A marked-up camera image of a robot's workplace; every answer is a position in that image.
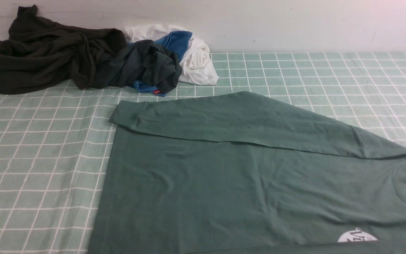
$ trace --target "black object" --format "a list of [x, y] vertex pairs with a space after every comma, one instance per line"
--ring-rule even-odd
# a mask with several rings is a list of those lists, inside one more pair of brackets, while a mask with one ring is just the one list
[[65, 26], [37, 16], [37, 6], [18, 7], [17, 18], [0, 41], [0, 93], [42, 90], [64, 79], [78, 88], [89, 87], [96, 64], [126, 48], [118, 29]]
[[167, 93], [176, 87], [181, 72], [176, 53], [152, 40], [143, 40], [120, 50], [114, 59], [99, 64], [92, 87], [124, 87], [140, 80]]

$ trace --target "shoulder seam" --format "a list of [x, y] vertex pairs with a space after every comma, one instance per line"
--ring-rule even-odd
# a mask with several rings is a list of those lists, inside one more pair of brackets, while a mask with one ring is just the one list
[[359, 148], [361, 149], [361, 155], [363, 156], [364, 159], [366, 159], [366, 154], [364, 153], [363, 143], [359, 139], [358, 134], [356, 133], [353, 126], [351, 126], [351, 125], [349, 125], [349, 126], [350, 126], [350, 129], [352, 129], [353, 134], [355, 135], [355, 140], [358, 143]]

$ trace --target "bed sheet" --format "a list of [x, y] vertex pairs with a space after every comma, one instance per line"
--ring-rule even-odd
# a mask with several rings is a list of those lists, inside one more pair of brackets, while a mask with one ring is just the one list
[[83, 254], [93, 227], [121, 100], [251, 91], [406, 146], [406, 53], [215, 53], [216, 86], [179, 83], [158, 97], [65, 81], [0, 95], [0, 254]]

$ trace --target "green t-shirt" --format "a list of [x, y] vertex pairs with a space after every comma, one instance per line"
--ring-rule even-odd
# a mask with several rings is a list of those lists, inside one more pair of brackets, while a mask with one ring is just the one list
[[406, 148], [249, 92], [122, 101], [89, 254], [406, 253]]

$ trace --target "crumpled clothing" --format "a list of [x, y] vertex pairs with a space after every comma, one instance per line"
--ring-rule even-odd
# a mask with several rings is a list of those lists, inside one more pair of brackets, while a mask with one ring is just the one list
[[[183, 59], [184, 54], [187, 51], [187, 46], [189, 45], [190, 37], [192, 33], [188, 31], [173, 31], [170, 34], [155, 40], [155, 43], [163, 45], [166, 49], [176, 53], [178, 60]], [[133, 84], [134, 88], [140, 93], [150, 92], [159, 96], [166, 96], [166, 94], [161, 93], [155, 86], [146, 85], [144, 82], [136, 80]]]
[[5, 95], [42, 90], [64, 79], [89, 87], [96, 65], [126, 48], [120, 30], [65, 26], [38, 17], [35, 5], [18, 7], [8, 33], [9, 39], [0, 41], [0, 93]]
[[[151, 24], [136, 27], [125, 27], [124, 31], [130, 42], [151, 39], [158, 40], [173, 31], [186, 31], [176, 25]], [[179, 81], [197, 85], [215, 85], [219, 76], [210, 58], [208, 45], [204, 40], [194, 35], [189, 40], [189, 46], [179, 65], [183, 71]]]
[[134, 86], [141, 81], [161, 93], [173, 90], [182, 69], [176, 53], [152, 40], [143, 40], [119, 51], [114, 59], [98, 65], [92, 87]]

